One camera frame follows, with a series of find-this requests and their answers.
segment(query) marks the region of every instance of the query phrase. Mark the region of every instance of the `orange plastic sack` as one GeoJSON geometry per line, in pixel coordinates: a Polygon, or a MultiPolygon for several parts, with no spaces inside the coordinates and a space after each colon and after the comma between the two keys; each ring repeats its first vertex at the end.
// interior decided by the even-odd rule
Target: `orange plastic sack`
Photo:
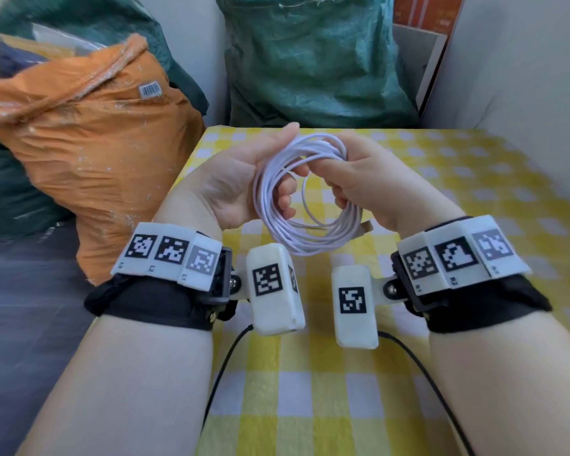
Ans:
{"type": "Polygon", "coordinates": [[[76,258],[94,284],[152,220],[204,130],[139,35],[0,80],[0,142],[76,214],[76,258]]]}

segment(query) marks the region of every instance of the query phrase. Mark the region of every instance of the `white wall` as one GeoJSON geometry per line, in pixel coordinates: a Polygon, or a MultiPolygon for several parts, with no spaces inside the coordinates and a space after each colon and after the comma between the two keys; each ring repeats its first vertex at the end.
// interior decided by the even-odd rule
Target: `white wall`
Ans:
{"type": "Polygon", "coordinates": [[[424,124],[503,136],[570,195],[570,0],[465,0],[424,124]]]}
{"type": "Polygon", "coordinates": [[[209,101],[207,126],[225,117],[224,17],[215,0],[139,0],[160,22],[175,60],[209,101]]]}

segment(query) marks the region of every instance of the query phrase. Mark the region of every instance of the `person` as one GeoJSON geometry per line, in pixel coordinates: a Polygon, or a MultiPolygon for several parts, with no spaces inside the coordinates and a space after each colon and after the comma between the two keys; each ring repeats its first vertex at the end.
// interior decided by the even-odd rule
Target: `person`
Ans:
{"type": "MultiPolygon", "coordinates": [[[[298,134],[280,132],[207,160],[167,196],[154,221],[222,230],[257,218],[251,184],[258,166],[298,134]]],[[[344,133],[348,161],[315,160],[334,191],[402,238],[464,216],[463,210],[392,153],[344,133]]],[[[275,200],[291,218],[296,181],[283,178],[275,200]]],[[[141,283],[117,301],[184,305],[141,283]]],[[[548,311],[451,334],[430,333],[436,381],[477,455],[570,455],[570,333],[548,311]]],[[[91,327],[23,442],[19,455],[193,455],[211,382],[210,331],[102,315],[91,327]]]]}

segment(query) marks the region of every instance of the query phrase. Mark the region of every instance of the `gray wooden floor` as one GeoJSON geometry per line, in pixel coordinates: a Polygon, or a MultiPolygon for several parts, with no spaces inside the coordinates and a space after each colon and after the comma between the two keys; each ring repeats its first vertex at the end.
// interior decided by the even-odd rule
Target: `gray wooden floor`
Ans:
{"type": "Polygon", "coordinates": [[[73,221],[0,242],[0,456],[15,454],[91,324],[73,221]]]}

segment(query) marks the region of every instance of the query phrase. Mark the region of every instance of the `black cable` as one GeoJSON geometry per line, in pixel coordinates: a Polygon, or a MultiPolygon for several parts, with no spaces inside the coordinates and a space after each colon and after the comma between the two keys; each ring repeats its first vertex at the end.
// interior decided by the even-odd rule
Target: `black cable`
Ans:
{"type": "Polygon", "coordinates": [[[446,402],[446,399],[443,397],[443,395],[441,395],[441,391],[439,390],[439,387],[437,387],[437,384],[435,384],[435,381],[433,381],[433,378],[428,373],[427,369],[424,367],[422,362],[420,360],[418,360],[418,357],[416,357],[416,355],[414,355],[414,352],[412,352],[407,345],[403,344],[403,342],[401,342],[399,339],[394,337],[392,334],[388,334],[387,332],[384,332],[384,331],[378,331],[378,336],[383,337],[385,339],[390,339],[395,344],[397,344],[399,347],[401,347],[411,357],[412,360],[414,360],[414,363],[416,364],[416,366],[418,368],[420,368],[420,371],[422,371],[422,374],[427,379],[431,388],[433,388],[435,395],[437,396],[437,398],[441,402],[441,406],[443,406],[444,410],[446,410],[447,417],[449,417],[450,421],[452,422],[452,425],[454,426],[454,429],[456,429],[456,432],[458,433],[458,436],[460,437],[460,440],[463,442],[464,449],[467,451],[469,456],[475,456],[475,452],[473,452],[473,448],[471,447],[471,442],[469,442],[469,439],[467,438],[466,434],[464,433],[463,428],[460,426],[460,423],[456,419],[454,412],[450,409],[449,405],[446,402]]]}
{"type": "Polygon", "coordinates": [[[232,352],[235,351],[236,345],[239,344],[239,341],[243,338],[243,336],[245,336],[251,330],[253,330],[253,325],[249,325],[247,328],[243,329],[241,331],[241,334],[239,334],[236,337],[235,341],[230,346],[230,350],[228,350],[228,353],[226,354],[226,358],[224,359],[224,363],[222,363],[222,367],[219,369],[218,376],[215,378],[215,383],[213,384],[213,389],[211,390],[211,395],[209,396],[209,401],[207,402],[207,408],[205,408],[205,417],[203,418],[203,428],[205,427],[205,421],[207,421],[207,416],[209,415],[209,409],[211,408],[211,403],[213,403],[213,398],[215,397],[215,392],[218,389],[219,381],[222,378],[222,376],[224,375],[224,371],[226,370],[226,367],[228,366],[228,361],[230,360],[230,357],[232,356],[232,352]]]}

